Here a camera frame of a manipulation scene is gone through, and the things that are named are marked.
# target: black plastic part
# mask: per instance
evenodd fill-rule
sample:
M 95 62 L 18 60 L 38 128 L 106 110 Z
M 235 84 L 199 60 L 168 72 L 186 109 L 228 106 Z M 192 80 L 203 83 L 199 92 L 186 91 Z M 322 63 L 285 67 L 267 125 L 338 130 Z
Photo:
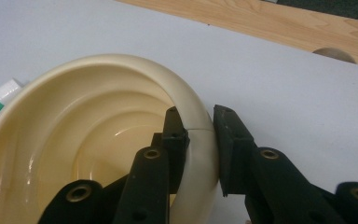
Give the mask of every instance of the black plastic part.
M 255 140 L 234 110 L 214 106 L 213 125 L 219 148 L 220 184 L 223 195 L 249 194 L 257 189 L 250 172 Z
M 245 205 L 252 224 L 271 224 L 274 222 L 274 216 L 263 197 L 254 198 L 246 195 Z
M 117 211 L 121 193 L 126 185 L 128 176 L 125 175 L 112 184 L 103 188 L 100 203 L 95 212 L 92 223 L 109 224 Z
M 280 151 L 268 147 L 254 149 L 251 168 L 274 223 L 345 223 Z
M 176 107 L 168 109 L 165 114 L 161 145 L 167 150 L 169 156 L 171 194 L 177 192 L 182 181 L 189 143 L 190 139 L 187 130 L 183 127 L 178 110 Z
M 102 193 L 102 186 L 92 180 L 77 180 L 70 183 L 54 197 L 38 223 L 95 223 L 94 215 Z
M 358 224 L 358 183 L 347 182 L 336 190 L 337 210 L 348 223 Z
M 169 223 L 168 166 L 162 147 L 137 152 L 112 224 Z

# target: wooden edge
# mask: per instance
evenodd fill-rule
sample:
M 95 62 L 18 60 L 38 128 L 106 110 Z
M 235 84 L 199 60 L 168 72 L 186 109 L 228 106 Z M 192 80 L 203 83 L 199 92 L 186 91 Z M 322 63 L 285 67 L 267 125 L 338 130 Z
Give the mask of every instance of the wooden edge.
M 358 63 L 358 20 L 260 0 L 118 0 L 315 51 L 336 48 Z

